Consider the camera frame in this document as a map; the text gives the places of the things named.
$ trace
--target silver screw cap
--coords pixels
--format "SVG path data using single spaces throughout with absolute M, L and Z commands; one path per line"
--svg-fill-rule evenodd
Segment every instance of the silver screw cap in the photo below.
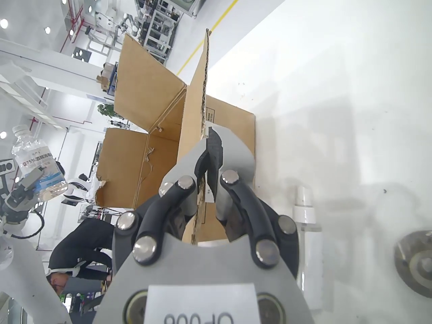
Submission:
M 235 184 L 239 180 L 239 174 L 236 171 L 228 169 L 222 173 L 222 180 L 226 184 Z
M 280 259 L 279 248 L 273 241 L 264 239 L 255 245 L 256 256 L 266 266 L 276 266 Z
M 190 187 L 193 186 L 193 179 L 189 175 L 188 176 L 183 175 L 179 178 L 179 180 L 177 181 L 177 184 L 182 189 L 185 189 L 185 190 L 190 189 Z
M 286 235 L 291 235 L 296 232 L 297 226 L 293 219 L 289 216 L 281 215 L 277 220 L 277 223 L 282 230 L 282 232 Z
M 127 211 L 121 214 L 117 220 L 117 227 L 120 230 L 128 230 L 134 225 L 135 222 L 135 214 L 131 211 Z
M 172 186 L 173 184 L 170 182 L 166 182 L 162 184 L 161 187 L 159 188 L 159 196 L 164 196 L 165 193 L 168 191 L 168 189 L 171 188 Z
M 155 239 L 151 236 L 143 236 L 135 242 L 132 255 L 136 262 L 139 264 L 144 263 L 153 257 L 156 252 L 156 246 Z

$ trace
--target cable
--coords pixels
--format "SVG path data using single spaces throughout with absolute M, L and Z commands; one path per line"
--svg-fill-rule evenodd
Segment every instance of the cable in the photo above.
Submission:
M 32 238 L 33 236 L 36 236 L 38 233 L 40 233 L 42 231 L 42 229 L 45 226 L 44 217 L 41 214 L 39 214 L 37 211 L 35 211 L 35 210 L 33 210 L 31 212 L 34 213 L 34 214 L 36 214 L 37 216 L 39 216 L 39 219 L 40 219 L 40 228 L 34 234 L 31 234 L 29 236 L 17 236 L 17 235 L 12 234 L 11 237 L 13 237 L 14 239 L 26 240 L 26 239 Z

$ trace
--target black shirt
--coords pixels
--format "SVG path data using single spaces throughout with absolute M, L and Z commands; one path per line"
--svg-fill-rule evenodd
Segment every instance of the black shirt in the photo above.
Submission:
M 98 248 L 111 250 L 114 226 L 99 220 L 85 219 L 66 236 L 52 251 L 48 267 L 52 270 L 75 267 L 80 261 L 86 261 L 77 275 L 85 279 L 105 279 L 106 273 L 88 269 L 91 262 L 98 262 L 112 267 L 111 258 Z

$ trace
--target bottle label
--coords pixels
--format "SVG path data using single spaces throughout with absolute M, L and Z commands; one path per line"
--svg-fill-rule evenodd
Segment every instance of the bottle label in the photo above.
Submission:
M 47 146 L 31 150 L 26 156 L 17 157 L 17 163 L 24 177 L 35 168 L 43 168 L 43 175 L 35 184 L 37 192 L 64 180 Z

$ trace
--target cardboard box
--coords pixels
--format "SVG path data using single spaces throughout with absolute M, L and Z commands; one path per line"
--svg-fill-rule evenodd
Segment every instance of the cardboard box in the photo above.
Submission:
M 162 179 L 203 137 L 205 121 L 230 128 L 255 154 L 255 116 L 206 96 L 208 37 L 190 86 L 168 71 L 130 36 L 125 36 L 117 70 L 114 110 L 148 134 L 109 128 L 97 176 L 101 207 L 133 208 L 158 193 Z M 183 241 L 225 239 L 215 204 L 199 209 Z
M 102 73 L 96 77 L 97 82 L 101 85 L 102 90 L 107 91 L 109 88 L 109 80 L 111 78 L 114 65 L 111 63 L 105 63 Z

